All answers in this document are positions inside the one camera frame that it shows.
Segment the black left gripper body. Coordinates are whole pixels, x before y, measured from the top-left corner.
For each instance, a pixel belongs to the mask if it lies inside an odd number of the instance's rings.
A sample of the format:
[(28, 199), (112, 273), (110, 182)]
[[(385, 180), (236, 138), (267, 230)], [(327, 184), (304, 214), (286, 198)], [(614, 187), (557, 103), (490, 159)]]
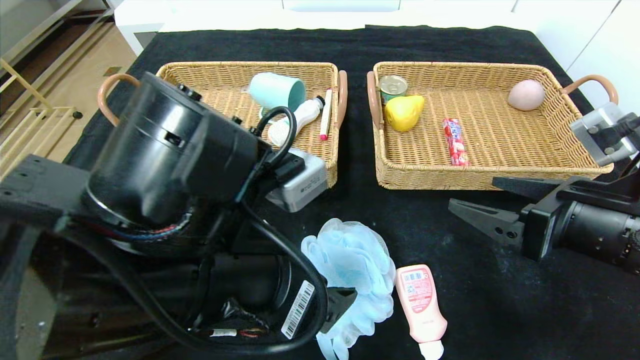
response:
[(298, 259), (284, 253), (234, 255), (234, 345), (300, 347), (324, 325), (319, 284)]

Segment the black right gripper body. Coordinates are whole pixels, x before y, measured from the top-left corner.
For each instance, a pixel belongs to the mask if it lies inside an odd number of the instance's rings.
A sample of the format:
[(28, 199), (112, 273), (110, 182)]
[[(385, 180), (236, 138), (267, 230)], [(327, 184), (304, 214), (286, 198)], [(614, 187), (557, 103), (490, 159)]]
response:
[(638, 176), (570, 177), (525, 213), (524, 256), (538, 261), (565, 247), (638, 275)]

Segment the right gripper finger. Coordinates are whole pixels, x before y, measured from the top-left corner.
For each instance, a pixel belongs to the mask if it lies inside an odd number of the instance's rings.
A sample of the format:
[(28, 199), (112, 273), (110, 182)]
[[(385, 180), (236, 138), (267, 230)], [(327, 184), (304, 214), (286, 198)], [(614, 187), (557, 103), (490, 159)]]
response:
[(564, 182), (557, 178), (494, 177), (492, 185), (502, 191), (539, 202)]
[(521, 246), (524, 222), (521, 215), (509, 210), (479, 205), (451, 198), (448, 209), (455, 216), (499, 244)]

